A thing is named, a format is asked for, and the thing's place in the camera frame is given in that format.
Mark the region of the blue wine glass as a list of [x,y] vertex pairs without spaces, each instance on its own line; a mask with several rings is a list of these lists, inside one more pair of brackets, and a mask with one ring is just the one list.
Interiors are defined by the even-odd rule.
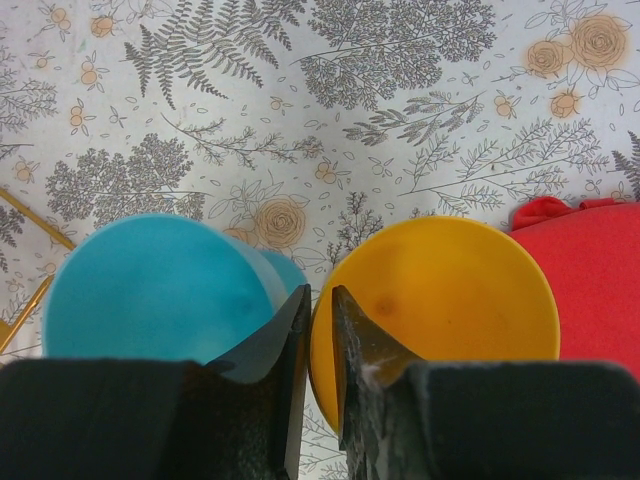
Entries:
[[43,353],[193,361],[254,383],[286,341],[277,312],[305,281],[289,258],[202,223],[130,216],[91,234],[55,274]]

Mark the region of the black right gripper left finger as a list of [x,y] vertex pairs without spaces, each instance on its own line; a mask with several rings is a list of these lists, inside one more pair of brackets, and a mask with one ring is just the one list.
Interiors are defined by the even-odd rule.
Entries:
[[207,364],[15,361],[1,370],[5,479],[294,479],[310,289]]

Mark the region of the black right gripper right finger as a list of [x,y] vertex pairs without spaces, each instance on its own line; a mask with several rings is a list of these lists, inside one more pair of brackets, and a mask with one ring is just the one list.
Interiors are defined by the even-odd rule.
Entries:
[[635,479],[639,385],[607,362],[434,362],[332,292],[353,479]]

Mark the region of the orange wine glass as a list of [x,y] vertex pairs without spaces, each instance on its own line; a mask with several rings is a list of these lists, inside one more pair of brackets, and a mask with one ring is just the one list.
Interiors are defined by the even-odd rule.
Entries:
[[339,428],[339,414],[331,298],[338,286],[377,325],[426,360],[548,361],[560,355],[552,290],[519,243],[469,219],[406,220],[349,253],[317,299],[311,385],[333,430]]

